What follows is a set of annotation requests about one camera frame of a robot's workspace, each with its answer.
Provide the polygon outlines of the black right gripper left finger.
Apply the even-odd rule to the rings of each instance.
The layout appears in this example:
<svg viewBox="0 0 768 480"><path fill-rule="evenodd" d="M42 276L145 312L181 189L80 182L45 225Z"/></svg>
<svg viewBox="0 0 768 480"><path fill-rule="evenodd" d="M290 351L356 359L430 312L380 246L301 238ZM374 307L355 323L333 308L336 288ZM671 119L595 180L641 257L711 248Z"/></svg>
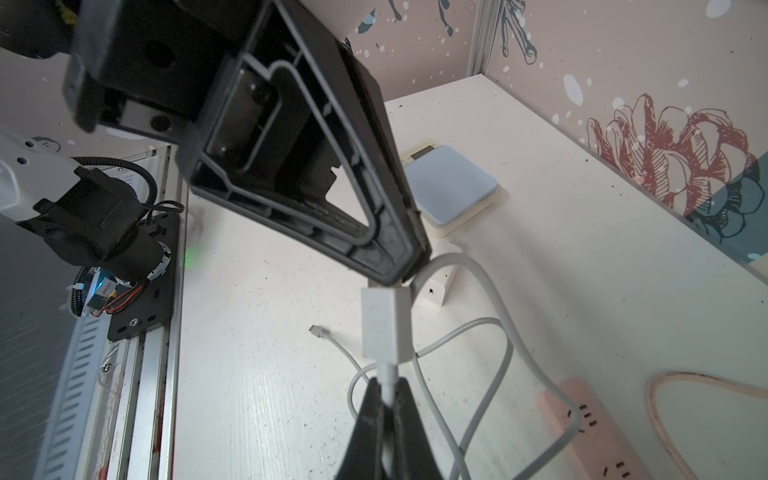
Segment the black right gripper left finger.
<svg viewBox="0 0 768 480"><path fill-rule="evenodd" d="M384 478L384 403L381 387L372 379L363 397L337 480L379 480Z"/></svg>

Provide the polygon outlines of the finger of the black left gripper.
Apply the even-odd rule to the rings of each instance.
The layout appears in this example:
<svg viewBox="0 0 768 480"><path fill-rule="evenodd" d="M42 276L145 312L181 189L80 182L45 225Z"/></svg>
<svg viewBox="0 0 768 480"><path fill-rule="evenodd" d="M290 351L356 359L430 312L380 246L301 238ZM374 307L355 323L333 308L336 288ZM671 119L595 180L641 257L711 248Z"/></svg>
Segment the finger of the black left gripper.
<svg viewBox="0 0 768 480"><path fill-rule="evenodd" d="M296 1L261 7L176 160L194 193L378 284L429 261L378 83Z"/></svg>

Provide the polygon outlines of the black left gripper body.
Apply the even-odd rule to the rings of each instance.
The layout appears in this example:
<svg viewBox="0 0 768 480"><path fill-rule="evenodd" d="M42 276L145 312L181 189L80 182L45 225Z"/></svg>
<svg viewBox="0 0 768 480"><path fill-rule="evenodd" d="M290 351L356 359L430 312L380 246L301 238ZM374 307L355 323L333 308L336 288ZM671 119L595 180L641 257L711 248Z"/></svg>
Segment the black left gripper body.
<svg viewBox="0 0 768 480"><path fill-rule="evenodd" d="M234 65L274 1L4 1L1 47L30 59L68 55L73 122L179 143L210 156L249 154L275 89Z"/></svg>

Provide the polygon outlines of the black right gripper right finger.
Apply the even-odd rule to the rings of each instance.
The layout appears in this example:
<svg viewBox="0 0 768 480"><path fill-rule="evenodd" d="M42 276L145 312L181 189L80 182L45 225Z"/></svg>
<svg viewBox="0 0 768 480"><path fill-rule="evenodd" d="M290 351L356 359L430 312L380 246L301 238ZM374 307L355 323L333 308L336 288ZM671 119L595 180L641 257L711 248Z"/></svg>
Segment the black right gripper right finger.
<svg viewBox="0 0 768 480"><path fill-rule="evenodd" d="M442 480L416 400L405 378L396 385L392 408L394 433L393 479Z"/></svg>

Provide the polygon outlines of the blue white electronic scale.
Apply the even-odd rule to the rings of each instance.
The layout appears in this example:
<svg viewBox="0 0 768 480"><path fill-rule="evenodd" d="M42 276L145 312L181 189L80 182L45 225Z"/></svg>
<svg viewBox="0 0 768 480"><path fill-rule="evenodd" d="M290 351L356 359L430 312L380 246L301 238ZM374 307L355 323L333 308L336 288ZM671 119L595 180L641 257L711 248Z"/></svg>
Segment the blue white electronic scale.
<svg viewBox="0 0 768 480"><path fill-rule="evenodd" d="M400 162L432 238L448 236L496 200L497 180L447 145L425 143Z"/></svg>

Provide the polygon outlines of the white USB charger block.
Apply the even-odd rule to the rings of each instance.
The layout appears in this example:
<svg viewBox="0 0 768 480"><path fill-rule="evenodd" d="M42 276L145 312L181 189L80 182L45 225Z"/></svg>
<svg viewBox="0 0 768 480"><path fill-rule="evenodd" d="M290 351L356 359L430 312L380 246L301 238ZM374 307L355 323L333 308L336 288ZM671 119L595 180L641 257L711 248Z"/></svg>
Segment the white USB charger block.
<svg viewBox="0 0 768 480"><path fill-rule="evenodd" d="M461 252L462 249L458 245L455 245L446 238L440 239L434 247L434 257L450 253L460 254ZM446 302L448 291L456 276L456 271L456 265L448 265L434 273L420 291L417 302L419 304L442 307Z"/></svg>

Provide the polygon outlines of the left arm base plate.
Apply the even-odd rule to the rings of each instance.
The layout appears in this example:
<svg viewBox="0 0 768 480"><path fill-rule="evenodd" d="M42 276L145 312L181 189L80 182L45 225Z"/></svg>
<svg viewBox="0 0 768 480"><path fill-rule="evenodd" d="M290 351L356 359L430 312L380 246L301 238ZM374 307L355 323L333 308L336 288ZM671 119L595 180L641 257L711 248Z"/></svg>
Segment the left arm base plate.
<svg viewBox="0 0 768 480"><path fill-rule="evenodd" d="M107 339L111 342L168 326L173 317L180 217L177 214L157 214L149 227L142 228L165 248L168 262L163 273L143 282L143 288L126 307L110 315Z"/></svg>

